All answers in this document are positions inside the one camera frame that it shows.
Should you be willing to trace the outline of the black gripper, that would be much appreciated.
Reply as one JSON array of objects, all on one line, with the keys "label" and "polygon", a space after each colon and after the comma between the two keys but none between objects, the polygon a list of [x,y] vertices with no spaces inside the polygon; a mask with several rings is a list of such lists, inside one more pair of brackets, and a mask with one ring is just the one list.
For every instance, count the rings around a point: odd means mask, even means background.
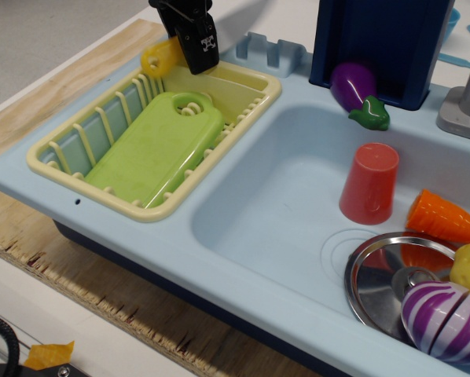
[{"label": "black gripper", "polygon": [[217,32],[208,13],[212,0],[148,0],[148,3],[157,10],[168,36],[178,36],[193,75],[208,71],[219,63]]}]

